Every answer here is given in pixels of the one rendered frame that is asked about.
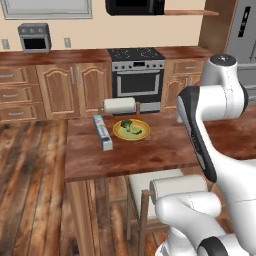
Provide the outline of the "green broccoli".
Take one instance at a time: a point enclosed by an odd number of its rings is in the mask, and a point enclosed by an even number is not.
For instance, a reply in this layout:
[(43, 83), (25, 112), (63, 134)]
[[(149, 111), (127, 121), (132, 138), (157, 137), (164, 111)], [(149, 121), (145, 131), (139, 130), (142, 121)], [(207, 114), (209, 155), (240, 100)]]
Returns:
[(125, 128), (127, 132), (130, 131), (131, 124), (132, 124), (132, 121), (131, 121), (131, 120), (122, 120), (122, 121), (121, 121), (121, 126), (122, 126), (123, 128)]

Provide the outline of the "yellow plate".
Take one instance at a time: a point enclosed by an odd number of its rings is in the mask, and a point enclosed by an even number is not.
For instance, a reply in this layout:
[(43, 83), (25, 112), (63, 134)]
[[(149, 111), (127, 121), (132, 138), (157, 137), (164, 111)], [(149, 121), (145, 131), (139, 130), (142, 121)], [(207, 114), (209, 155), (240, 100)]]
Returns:
[(125, 120), (131, 120), (132, 124), (138, 126), (142, 129), (142, 132), (138, 135), (132, 134), (130, 131), (127, 132), (125, 128), (121, 126), (121, 121), (118, 121), (113, 126), (113, 133), (120, 139), (127, 140), (127, 141), (138, 141), (146, 138), (150, 134), (150, 126), (145, 123), (144, 121), (138, 120), (138, 119), (125, 119)]

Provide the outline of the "blue aluminum foil box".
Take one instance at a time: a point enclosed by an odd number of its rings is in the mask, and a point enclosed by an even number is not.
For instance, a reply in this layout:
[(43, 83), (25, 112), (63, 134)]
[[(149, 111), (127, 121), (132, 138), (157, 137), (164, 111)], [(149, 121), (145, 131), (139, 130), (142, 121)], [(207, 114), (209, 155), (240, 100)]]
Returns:
[(109, 132), (105, 126), (105, 123), (103, 121), (103, 118), (101, 115), (94, 115), (93, 116), (93, 122), (96, 128), (96, 131), (98, 133), (102, 149), (104, 151), (110, 151), (113, 149), (113, 142), (109, 135)]

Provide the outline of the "wooden chair with white cushion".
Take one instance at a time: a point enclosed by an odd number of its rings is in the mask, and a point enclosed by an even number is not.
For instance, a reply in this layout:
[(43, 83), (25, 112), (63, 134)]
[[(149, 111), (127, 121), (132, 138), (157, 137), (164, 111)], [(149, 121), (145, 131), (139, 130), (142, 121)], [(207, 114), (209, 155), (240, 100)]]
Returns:
[(198, 256), (201, 241), (219, 231), (220, 201), (199, 174), (179, 169), (134, 174), (127, 192), (139, 220), (138, 256), (144, 256), (147, 233), (168, 230), (156, 256)]
[(134, 97), (105, 99), (98, 106), (99, 115), (139, 114), (140, 103)]

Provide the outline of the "black and silver stove oven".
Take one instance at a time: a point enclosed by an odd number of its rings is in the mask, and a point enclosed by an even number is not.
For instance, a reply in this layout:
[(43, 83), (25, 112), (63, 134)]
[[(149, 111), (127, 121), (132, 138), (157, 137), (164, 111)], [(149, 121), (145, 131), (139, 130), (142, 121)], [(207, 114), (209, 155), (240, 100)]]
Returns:
[(155, 48), (108, 49), (112, 60), (112, 97), (134, 97), (141, 112), (159, 112), (165, 57)]

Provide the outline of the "short wooden cupboard run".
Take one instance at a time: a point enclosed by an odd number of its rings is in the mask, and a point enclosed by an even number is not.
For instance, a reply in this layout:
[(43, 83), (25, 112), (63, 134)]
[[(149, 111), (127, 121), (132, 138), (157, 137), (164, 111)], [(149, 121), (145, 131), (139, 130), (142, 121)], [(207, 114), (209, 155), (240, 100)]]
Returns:
[(184, 87), (200, 84), (204, 61), (204, 58), (166, 60), (161, 99), (162, 111), (176, 108), (176, 97)]

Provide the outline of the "long wooden cupboard run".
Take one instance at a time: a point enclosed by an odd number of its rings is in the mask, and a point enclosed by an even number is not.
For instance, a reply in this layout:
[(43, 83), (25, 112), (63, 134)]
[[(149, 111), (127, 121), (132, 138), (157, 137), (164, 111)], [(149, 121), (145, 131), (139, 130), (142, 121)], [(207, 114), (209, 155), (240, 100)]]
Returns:
[(93, 116), (110, 82), (108, 61), (0, 66), (0, 123)]

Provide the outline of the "black microwave oven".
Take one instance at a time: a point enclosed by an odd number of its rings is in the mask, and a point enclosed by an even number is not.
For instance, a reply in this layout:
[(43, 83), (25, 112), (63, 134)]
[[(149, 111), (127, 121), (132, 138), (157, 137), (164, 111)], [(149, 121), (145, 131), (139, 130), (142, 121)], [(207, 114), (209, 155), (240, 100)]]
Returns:
[(163, 15), (165, 0), (105, 0), (108, 14), (115, 15)]

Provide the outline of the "grey toaster oven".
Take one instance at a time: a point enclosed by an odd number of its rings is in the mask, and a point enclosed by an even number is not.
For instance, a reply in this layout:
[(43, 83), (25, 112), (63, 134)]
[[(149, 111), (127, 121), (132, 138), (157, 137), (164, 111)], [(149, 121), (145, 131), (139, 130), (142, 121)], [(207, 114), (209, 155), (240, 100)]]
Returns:
[(23, 23), (18, 33), (24, 53), (49, 53), (52, 47), (47, 23)]

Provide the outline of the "tall wooden side panel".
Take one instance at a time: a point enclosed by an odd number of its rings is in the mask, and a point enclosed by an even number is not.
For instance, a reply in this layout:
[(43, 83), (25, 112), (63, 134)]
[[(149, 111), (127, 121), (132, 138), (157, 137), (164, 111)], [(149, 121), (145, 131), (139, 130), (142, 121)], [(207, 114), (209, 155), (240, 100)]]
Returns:
[(225, 53), (238, 0), (206, 0), (205, 9), (217, 15), (204, 15), (198, 45), (211, 53)]

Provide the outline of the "white framed window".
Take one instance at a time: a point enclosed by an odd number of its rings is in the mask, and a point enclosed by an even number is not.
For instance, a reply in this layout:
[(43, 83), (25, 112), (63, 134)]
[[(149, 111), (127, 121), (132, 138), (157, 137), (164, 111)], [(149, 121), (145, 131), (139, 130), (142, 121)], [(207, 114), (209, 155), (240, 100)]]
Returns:
[(0, 0), (9, 20), (90, 19), (91, 0)]

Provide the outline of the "silver fridge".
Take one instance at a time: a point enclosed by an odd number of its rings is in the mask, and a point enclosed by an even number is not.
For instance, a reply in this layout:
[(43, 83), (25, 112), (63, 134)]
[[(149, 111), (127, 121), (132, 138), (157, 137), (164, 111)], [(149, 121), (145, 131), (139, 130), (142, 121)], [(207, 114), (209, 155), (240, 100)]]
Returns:
[(256, 0), (238, 0), (226, 52), (237, 59), (239, 81), (256, 102)]

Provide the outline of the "wooden wall shelf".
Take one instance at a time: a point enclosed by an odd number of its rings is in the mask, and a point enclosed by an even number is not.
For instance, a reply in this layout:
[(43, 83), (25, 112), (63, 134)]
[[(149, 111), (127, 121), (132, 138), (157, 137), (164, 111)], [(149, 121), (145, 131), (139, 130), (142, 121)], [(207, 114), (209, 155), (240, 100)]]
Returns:
[(164, 15), (206, 15), (206, 16), (218, 16), (219, 13), (216, 11), (209, 10), (165, 10)]

